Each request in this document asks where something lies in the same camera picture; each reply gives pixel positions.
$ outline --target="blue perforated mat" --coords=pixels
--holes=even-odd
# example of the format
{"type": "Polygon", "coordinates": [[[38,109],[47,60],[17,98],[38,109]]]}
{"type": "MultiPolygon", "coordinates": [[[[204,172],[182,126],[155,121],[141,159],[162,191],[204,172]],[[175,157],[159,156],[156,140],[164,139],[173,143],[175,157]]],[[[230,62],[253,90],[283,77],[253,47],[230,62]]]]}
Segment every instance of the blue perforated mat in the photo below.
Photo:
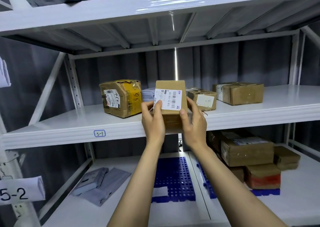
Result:
{"type": "Polygon", "coordinates": [[[159,159],[154,182],[155,188],[168,187],[168,196],[153,197],[152,202],[195,201],[196,195],[185,157],[159,159]]]}
{"type": "MultiPolygon", "coordinates": [[[[216,194],[214,193],[214,189],[212,188],[209,180],[205,175],[205,171],[202,169],[201,165],[197,163],[197,167],[201,171],[202,179],[204,181],[203,186],[208,190],[210,198],[215,199],[217,198],[216,194]]],[[[262,190],[250,190],[255,196],[269,196],[269,195],[280,195],[280,189],[262,189],[262,190]]]]}

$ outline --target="cardboard box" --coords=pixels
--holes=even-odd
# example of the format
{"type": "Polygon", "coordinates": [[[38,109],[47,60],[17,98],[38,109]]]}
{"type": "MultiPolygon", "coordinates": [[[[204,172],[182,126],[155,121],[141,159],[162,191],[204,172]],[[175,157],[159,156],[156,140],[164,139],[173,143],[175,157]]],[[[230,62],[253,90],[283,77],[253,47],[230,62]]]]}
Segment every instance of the cardboard box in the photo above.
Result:
{"type": "Polygon", "coordinates": [[[182,129],[179,111],[184,109],[188,113],[184,80],[158,80],[155,86],[154,102],[162,100],[161,113],[166,129],[182,129]]]}
{"type": "Polygon", "coordinates": [[[141,86],[138,80],[116,80],[100,84],[104,112],[118,117],[141,112],[141,86]]]}
{"type": "Polygon", "coordinates": [[[278,189],[281,171],[275,164],[246,166],[246,184],[251,189],[278,189]]]}
{"type": "Polygon", "coordinates": [[[221,140],[221,155],[228,166],[273,163],[273,142],[256,136],[239,136],[241,138],[221,140]]]}
{"type": "MultiPolygon", "coordinates": [[[[219,153],[216,153],[216,155],[219,158],[219,160],[221,160],[226,165],[221,155],[219,153]]],[[[239,179],[239,181],[241,181],[242,183],[245,182],[245,179],[244,179],[245,172],[243,170],[243,167],[229,167],[229,166],[227,167],[239,179]]]]}
{"type": "Polygon", "coordinates": [[[262,103],[263,84],[229,82],[212,85],[212,91],[217,92],[217,100],[230,105],[245,105],[262,103]]]}
{"type": "Polygon", "coordinates": [[[283,146],[277,146],[274,150],[274,164],[276,164],[281,171],[298,168],[301,158],[300,155],[283,146]]]}
{"type": "Polygon", "coordinates": [[[212,148],[213,151],[220,153],[221,140],[241,137],[254,137],[254,135],[242,128],[207,131],[207,145],[212,148]]]}
{"type": "Polygon", "coordinates": [[[186,88],[187,96],[197,103],[202,111],[212,111],[217,108],[217,93],[198,88],[186,88]]]}

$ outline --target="left hand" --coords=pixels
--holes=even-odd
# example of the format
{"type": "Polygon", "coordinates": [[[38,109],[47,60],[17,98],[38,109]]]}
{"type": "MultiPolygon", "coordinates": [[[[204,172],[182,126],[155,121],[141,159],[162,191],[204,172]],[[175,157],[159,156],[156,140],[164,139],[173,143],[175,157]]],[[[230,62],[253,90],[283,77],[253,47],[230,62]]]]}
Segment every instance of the left hand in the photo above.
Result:
{"type": "Polygon", "coordinates": [[[146,142],[156,144],[160,148],[165,140],[165,123],[161,114],[162,101],[159,100],[154,106],[153,116],[149,110],[153,107],[153,101],[141,103],[142,125],[146,132],[146,142]]]}

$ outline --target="hand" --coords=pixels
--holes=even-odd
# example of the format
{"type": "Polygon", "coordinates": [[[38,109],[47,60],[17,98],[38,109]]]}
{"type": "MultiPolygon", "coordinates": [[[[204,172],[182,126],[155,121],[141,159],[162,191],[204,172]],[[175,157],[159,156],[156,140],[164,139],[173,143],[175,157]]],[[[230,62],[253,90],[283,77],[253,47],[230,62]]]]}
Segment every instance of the hand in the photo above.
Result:
{"type": "Polygon", "coordinates": [[[148,144],[155,143],[160,148],[162,147],[164,136],[166,134],[165,123],[161,114],[162,101],[158,100],[154,106],[153,116],[150,109],[153,107],[153,101],[141,103],[142,110],[142,125],[146,132],[146,142],[148,144]]]}
{"type": "Polygon", "coordinates": [[[184,109],[180,110],[182,120],[183,138],[186,144],[194,150],[197,147],[206,146],[206,130],[207,121],[198,108],[198,105],[189,97],[186,98],[192,108],[192,123],[190,123],[187,112],[184,109]]]}

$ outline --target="right hand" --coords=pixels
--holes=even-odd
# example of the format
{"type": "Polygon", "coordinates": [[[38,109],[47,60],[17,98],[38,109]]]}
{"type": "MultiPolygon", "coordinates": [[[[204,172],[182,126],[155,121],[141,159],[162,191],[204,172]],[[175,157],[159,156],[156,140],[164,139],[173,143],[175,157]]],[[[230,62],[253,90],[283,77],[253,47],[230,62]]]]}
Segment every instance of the right hand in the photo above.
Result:
{"type": "Polygon", "coordinates": [[[186,98],[192,108],[192,123],[190,123],[188,113],[180,110],[182,120],[183,138],[186,144],[193,150],[197,147],[206,146],[207,121],[198,108],[198,105],[189,97],[186,98]]]}

